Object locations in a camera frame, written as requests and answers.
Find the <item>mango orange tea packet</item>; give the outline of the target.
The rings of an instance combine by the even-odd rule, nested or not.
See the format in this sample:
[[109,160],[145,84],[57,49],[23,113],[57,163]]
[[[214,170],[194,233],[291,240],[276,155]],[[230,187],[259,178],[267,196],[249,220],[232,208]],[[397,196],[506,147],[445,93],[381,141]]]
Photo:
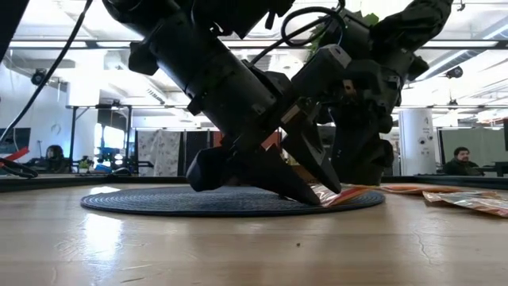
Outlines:
[[508,218],[508,198],[492,191],[427,192],[424,198],[430,203],[448,203],[502,218]]

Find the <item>orange white tea packet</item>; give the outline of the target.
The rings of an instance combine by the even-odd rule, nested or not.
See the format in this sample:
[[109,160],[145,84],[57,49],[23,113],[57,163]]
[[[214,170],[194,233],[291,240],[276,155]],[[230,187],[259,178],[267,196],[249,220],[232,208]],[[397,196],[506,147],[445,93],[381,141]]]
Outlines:
[[314,185],[311,189],[320,199],[322,207],[335,207],[373,190],[369,186],[351,184],[343,185],[340,193],[335,193],[322,184]]
[[387,191],[395,194],[407,194],[407,195],[422,195],[424,192],[428,193],[457,193],[457,192],[468,192],[458,187],[420,187],[416,185],[386,185],[378,187],[380,191]]

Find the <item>white patterned curtain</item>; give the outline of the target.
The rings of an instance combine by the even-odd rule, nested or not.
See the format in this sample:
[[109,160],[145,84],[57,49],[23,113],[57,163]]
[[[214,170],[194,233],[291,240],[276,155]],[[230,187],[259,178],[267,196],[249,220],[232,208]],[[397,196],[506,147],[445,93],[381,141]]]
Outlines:
[[141,130],[137,133],[138,160],[152,167],[139,167],[140,176],[177,176],[180,132],[166,129]]

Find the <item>orange partition panel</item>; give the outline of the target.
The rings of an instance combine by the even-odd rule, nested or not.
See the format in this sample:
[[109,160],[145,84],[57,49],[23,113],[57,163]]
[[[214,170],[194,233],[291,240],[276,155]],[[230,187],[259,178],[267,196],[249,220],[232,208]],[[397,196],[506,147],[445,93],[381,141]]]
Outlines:
[[[221,146],[221,142],[223,139],[223,133],[220,131],[213,131],[212,132],[212,146],[218,147]],[[282,139],[282,135],[279,131],[275,131],[273,134],[271,134],[263,143],[262,146],[265,149],[269,149],[271,146],[275,146],[276,148],[280,149],[280,142]]]

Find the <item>black background rig frame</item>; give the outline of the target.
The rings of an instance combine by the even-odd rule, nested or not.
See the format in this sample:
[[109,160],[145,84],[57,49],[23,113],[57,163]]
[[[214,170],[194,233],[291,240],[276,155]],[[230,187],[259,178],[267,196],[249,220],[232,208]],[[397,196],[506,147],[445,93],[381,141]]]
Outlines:
[[132,117],[133,117],[133,105],[125,105],[120,103],[112,103],[112,104],[105,104],[105,103],[99,103],[96,105],[91,106],[74,106],[74,105],[67,105],[68,109],[72,109],[72,116],[71,116],[71,137],[70,137],[70,150],[68,158],[70,160],[69,164],[69,172],[73,173],[73,168],[76,166],[79,166],[79,162],[77,160],[73,160],[74,156],[74,143],[75,143],[75,129],[76,129],[76,121],[77,121],[77,110],[78,109],[85,109],[85,111],[82,112],[82,114],[85,114],[89,109],[95,109],[95,110],[120,110],[120,109],[127,109],[128,110],[128,116],[127,119],[127,127],[126,127],[126,135],[124,140],[124,147],[125,147],[125,156],[129,158],[130,151],[129,151],[129,140],[130,140],[130,132],[132,127]]

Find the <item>dark wall screen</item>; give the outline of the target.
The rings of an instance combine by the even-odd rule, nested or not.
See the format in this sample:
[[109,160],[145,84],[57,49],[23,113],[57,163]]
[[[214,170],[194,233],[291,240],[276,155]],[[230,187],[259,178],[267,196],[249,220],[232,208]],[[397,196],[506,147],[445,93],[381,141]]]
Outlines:
[[30,134],[30,128],[14,128],[7,134],[5,140],[0,142],[0,154],[11,154],[29,147]]

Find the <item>round dark woven placemat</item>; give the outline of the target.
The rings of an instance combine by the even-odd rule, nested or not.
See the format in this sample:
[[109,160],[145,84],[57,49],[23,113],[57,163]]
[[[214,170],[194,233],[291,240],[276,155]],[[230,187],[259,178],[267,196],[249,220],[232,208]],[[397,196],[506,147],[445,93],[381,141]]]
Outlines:
[[95,211],[130,215],[248,218],[353,211],[385,202],[384,194],[370,190],[358,191],[351,199],[346,199],[342,193],[331,193],[327,198],[326,204],[311,206],[256,187],[221,187],[216,191],[196,192],[191,187],[181,186],[87,195],[80,199],[80,205]]

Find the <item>green potted plant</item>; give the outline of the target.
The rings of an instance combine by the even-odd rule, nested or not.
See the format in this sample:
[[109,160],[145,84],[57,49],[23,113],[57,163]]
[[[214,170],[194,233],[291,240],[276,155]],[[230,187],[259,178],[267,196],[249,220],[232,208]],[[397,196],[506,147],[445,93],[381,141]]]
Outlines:
[[[352,58],[358,58],[361,51],[368,52],[369,48],[361,46],[360,38],[368,36],[369,29],[379,22],[379,18],[373,13],[363,15],[361,11],[342,10],[339,14],[344,22],[343,26],[331,16],[318,18],[322,22],[317,23],[310,32],[306,62],[310,61],[319,48],[328,44],[340,44]],[[379,185],[384,167],[380,163],[375,163],[373,159],[367,161],[367,154],[372,153],[381,141],[376,133],[373,136],[373,146],[363,148],[359,157],[352,163],[347,163],[344,168],[335,164],[340,181],[347,184]]]

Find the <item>person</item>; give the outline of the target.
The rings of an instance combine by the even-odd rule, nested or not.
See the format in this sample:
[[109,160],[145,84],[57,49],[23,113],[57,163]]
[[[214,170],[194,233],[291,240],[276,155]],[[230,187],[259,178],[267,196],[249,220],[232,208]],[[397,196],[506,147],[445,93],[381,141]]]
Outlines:
[[457,147],[453,158],[443,166],[443,173],[449,176],[485,176],[479,166],[469,160],[469,155],[468,148]]
[[59,145],[50,145],[46,151],[46,169],[51,173],[63,173],[66,168],[64,152]]

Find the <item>white round pillar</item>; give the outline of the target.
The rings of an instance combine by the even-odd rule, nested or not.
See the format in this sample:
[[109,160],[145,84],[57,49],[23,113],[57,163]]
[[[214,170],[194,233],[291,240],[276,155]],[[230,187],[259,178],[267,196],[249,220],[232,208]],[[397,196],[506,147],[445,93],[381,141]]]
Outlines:
[[437,170],[430,109],[399,112],[399,145],[403,176],[434,174]]

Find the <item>red bar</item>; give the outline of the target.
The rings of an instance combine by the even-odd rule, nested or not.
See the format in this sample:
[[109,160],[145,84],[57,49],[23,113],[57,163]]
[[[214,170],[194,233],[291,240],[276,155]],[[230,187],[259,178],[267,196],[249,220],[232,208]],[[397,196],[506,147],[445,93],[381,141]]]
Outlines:
[[16,152],[8,155],[7,157],[0,157],[0,164],[18,160],[21,157],[23,157],[24,155],[26,155],[28,152],[29,152],[29,149],[27,147],[24,147],[22,149],[19,149]]

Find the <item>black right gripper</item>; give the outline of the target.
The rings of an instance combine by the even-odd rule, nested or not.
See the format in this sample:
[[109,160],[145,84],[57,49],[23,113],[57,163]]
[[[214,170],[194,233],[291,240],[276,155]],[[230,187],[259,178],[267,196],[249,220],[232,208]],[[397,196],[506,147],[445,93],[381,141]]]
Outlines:
[[[378,133],[393,127],[392,111],[400,103],[402,80],[396,71],[374,60],[353,60],[342,74],[343,87],[335,111],[332,165],[342,183],[380,185],[384,170],[394,161],[392,144]],[[369,130],[377,134],[370,141],[369,172],[362,148]]]

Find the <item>black curtain panel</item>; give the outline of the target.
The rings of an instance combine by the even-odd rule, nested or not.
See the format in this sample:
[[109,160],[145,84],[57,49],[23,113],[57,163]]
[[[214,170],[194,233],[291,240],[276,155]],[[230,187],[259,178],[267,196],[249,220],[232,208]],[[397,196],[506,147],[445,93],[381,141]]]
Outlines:
[[186,133],[186,163],[184,175],[187,174],[187,170],[191,166],[191,163],[198,152],[202,149],[208,149],[212,146],[212,132],[206,131],[189,131]]

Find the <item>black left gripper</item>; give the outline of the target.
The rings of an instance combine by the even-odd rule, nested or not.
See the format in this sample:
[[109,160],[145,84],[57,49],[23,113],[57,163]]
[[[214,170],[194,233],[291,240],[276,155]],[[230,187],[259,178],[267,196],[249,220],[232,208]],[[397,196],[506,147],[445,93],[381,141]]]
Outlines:
[[[261,71],[243,60],[189,61],[187,109],[193,115],[204,114],[230,145],[242,149],[258,145],[282,123],[287,132],[284,149],[318,182],[339,191],[341,183],[326,156],[317,118],[331,86],[350,62],[340,45],[328,44],[318,49],[290,82],[284,74]],[[274,146],[235,155],[223,146],[203,149],[191,162],[186,178],[195,191],[215,190],[236,179],[300,203],[320,203]]]

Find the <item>grey green partition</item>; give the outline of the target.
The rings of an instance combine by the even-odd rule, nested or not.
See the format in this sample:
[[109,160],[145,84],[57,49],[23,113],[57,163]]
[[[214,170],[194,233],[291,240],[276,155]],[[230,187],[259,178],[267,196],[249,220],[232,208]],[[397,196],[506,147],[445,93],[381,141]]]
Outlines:
[[453,158],[454,150],[458,147],[469,149],[470,161],[479,166],[508,161],[502,129],[442,129],[441,139],[442,154],[446,162]]

